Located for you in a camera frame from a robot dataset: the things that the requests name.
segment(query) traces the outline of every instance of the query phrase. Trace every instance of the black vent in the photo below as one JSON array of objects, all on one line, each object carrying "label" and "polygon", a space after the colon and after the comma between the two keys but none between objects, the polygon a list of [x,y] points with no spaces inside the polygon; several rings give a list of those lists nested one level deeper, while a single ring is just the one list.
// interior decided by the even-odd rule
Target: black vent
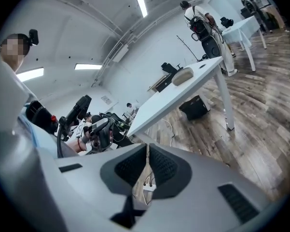
[{"label": "black vent", "polygon": [[117,54],[117,52],[123,47],[124,44],[122,44],[122,42],[119,42],[116,47],[111,51],[111,53],[108,55],[108,58],[110,60],[112,60],[115,55]]},{"label": "black vent", "polygon": [[150,165],[152,165],[157,186],[173,178],[177,173],[177,164],[157,150],[150,151]]},{"label": "black vent", "polygon": [[218,189],[241,223],[246,223],[258,215],[259,212],[233,185],[227,184],[218,187]]},{"label": "black vent", "polygon": [[115,173],[133,187],[146,165],[146,149],[139,150],[115,166]]}]

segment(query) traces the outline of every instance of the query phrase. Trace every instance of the white wall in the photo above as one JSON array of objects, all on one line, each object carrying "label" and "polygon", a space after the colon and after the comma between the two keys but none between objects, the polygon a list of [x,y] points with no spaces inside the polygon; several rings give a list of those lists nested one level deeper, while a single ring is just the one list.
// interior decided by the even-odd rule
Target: white wall
[{"label": "white wall", "polygon": [[226,17],[227,19],[232,19],[234,20],[234,23],[239,22],[244,19],[244,17],[240,14],[240,10],[239,11],[236,10],[228,2],[228,0],[210,0],[209,5],[221,15],[221,17],[219,18],[219,21],[222,17]]},{"label": "white wall", "polygon": [[[69,93],[66,96],[62,96],[50,101],[42,100],[41,103],[48,109],[51,114],[55,115],[57,119],[59,119],[61,116],[67,116],[76,102],[85,95],[89,95],[92,99],[88,108],[88,112],[93,115],[98,114],[99,112],[105,113],[118,103],[117,99],[115,99],[107,90],[101,87],[79,89],[75,92]],[[101,99],[103,96],[107,96],[112,101],[110,105],[107,105]]]},{"label": "white wall", "polygon": [[[217,21],[220,19],[210,6],[201,6]],[[193,54],[176,35],[185,41],[198,59],[205,54],[201,43],[194,41],[191,34],[183,12],[163,21],[131,46],[119,64],[108,72],[103,87],[118,98],[121,107],[126,107],[127,102],[144,103],[152,95],[147,91],[149,87],[166,74],[161,68],[164,62],[175,68],[178,64],[185,67],[196,62]]]}]

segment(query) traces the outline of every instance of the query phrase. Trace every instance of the black hair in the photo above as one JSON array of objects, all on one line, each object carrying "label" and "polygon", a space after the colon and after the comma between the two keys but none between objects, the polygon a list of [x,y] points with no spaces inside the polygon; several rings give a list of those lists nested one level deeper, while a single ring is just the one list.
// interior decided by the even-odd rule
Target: black hair
[{"label": "black hair", "polygon": [[3,44],[7,44],[8,40],[11,39],[23,40],[23,54],[24,56],[27,56],[31,46],[29,37],[23,33],[13,33],[4,39],[0,46],[2,46]]},{"label": "black hair", "polygon": [[86,115],[83,117],[84,119],[87,119],[88,117],[90,117],[91,116],[91,113],[89,112],[89,113],[86,113]]},{"label": "black hair", "polygon": [[102,117],[100,115],[93,115],[91,117],[91,123],[94,124],[94,123],[97,123],[99,120],[101,120]]},{"label": "black hair", "polygon": [[180,7],[182,8],[182,9],[187,9],[187,8],[189,8],[191,5],[189,4],[189,2],[187,2],[187,1],[182,1],[181,3],[180,3]]}]

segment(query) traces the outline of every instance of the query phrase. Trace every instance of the person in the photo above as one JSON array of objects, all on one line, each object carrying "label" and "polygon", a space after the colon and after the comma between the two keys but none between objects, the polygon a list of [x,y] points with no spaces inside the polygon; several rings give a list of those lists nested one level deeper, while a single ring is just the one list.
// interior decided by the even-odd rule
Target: person
[{"label": "person", "polygon": [[213,30],[212,30],[212,36],[217,41],[220,50],[221,50],[221,56],[223,57],[224,63],[221,65],[223,69],[226,69],[228,72],[228,76],[233,76],[237,73],[237,69],[234,68],[234,61],[231,54],[230,49],[228,48],[226,42],[224,42],[224,39],[222,38],[220,34],[220,30],[217,26],[217,23],[213,16],[208,13],[206,10],[204,10],[200,6],[191,6],[190,3],[187,1],[182,1],[180,3],[181,8],[185,11],[184,16],[186,23],[189,25],[190,20],[192,20],[195,16],[205,20],[207,23],[210,23]]},{"label": "person", "polygon": [[262,34],[266,33],[266,29],[263,25],[265,22],[265,16],[263,15],[262,11],[259,9],[257,4],[253,0],[241,0],[242,5],[251,13],[251,15],[255,16],[257,22],[261,27]]},{"label": "person", "polygon": [[0,57],[14,72],[22,65],[29,53],[29,37],[22,33],[14,33],[5,38],[0,45]]},{"label": "person", "polygon": [[86,143],[90,141],[90,134],[87,126],[83,128],[83,136],[81,138],[76,138],[71,141],[67,141],[66,145],[70,147],[76,153],[81,151],[87,151]]},{"label": "person", "polygon": [[233,57],[233,58],[236,57],[236,53],[232,51],[231,46],[230,46],[229,44],[227,44],[227,47],[228,47],[228,49],[230,49],[231,54],[232,54],[232,57]]},{"label": "person", "polygon": [[[91,115],[91,113],[89,112],[84,116],[84,119],[86,123],[94,124],[101,120],[102,117],[100,115]],[[113,127],[112,136],[114,143],[120,147],[125,147],[133,144],[126,136],[120,134],[120,131],[116,125],[114,125]]]},{"label": "person", "polygon": [[140,104],[139,103],[132,103],[132,104],[131,103],[127,103],[126,107],[129,108],[128,112],[129,112],[130,115],[132,115],[134,113],[137,114],[137,112],[138,112],[138,110],[140,108]]}]

